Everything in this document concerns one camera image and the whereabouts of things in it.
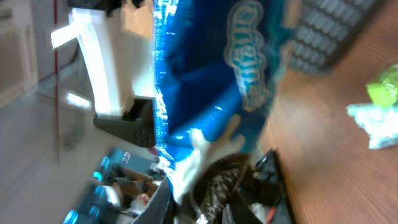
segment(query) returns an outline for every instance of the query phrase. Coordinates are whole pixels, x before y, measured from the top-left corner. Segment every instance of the brown table surface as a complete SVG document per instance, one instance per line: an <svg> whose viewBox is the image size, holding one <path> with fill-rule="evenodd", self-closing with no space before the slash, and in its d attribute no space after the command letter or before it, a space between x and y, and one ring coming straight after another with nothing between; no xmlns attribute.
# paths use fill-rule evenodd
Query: brown table surface
<svg viewBox="0 0 398 224"><path fill-rule="evenodd" d="M288 71L279 83L262 145L278 148L298 223L398 223L398 147L368 149L368 135L346 114L370 102L366 81L397 59L391 1L331 74Z"/></svg>

